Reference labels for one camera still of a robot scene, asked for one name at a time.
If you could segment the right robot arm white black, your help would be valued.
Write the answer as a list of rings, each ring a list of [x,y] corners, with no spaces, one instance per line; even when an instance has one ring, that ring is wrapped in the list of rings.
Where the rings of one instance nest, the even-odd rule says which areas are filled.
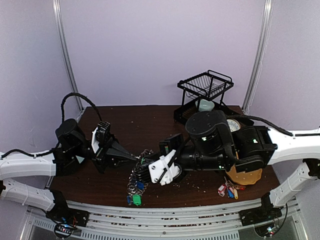
[[[221,110],[202,111],[185,123],[189,138],[175,136],[156,160],[143,158],[136,170],[142,183],[167,185],[184,171],[226,171],[250,173],[276,163],[302,160],[279,187],[261,200],[259,220],[268,220],[308,181],[320,177],[320,131],[287,131],[269,121],[262,126],[244,126],[231,131],[229,117]]]

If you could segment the green key tag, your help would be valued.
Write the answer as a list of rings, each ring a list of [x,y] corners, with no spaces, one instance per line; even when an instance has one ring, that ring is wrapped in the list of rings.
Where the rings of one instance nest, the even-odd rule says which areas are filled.
[[[132,196],[132,202],[136,206],[140,206],[142,204],[142,198],[139,194],[134,194]]]

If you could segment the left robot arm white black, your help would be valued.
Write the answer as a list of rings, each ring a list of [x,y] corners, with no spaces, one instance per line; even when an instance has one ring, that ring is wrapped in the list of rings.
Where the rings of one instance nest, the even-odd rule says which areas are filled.
[[[76,173],[86,160],[92,161],[99,173],[138,158],[124,149],[110,132],[108,122],[99,122],[87,140],[73,118],[64,120],[56,129],[56,147],[47,152],[26,153],[13,149],[0,155],[0,197],[29,205],[54,215],[61,222],[72,218],[72,210],[60,191],[31,187],[14,182],[14,178],[30,176],[60,177]]]

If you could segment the grey disc keyring organizer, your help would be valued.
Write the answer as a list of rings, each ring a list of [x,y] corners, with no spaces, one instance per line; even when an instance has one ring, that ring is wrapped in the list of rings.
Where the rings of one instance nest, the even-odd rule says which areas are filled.
[[[131,173],[128,178],[128,184],[127,184],[127,196],[126,201],[129,206],[134,205],[132,196],[135,194],[138,194],[141,196],[147,189],[147,186],[149,185],[147,182],[144,183],[142,180],[138,180],[138,169],[140,169],[144,163],[147,162],[147,157],[150,157],[154,153],[153,150],[145,149],[139,157],[137,157],[137,161],[133,169],[131,170]]]

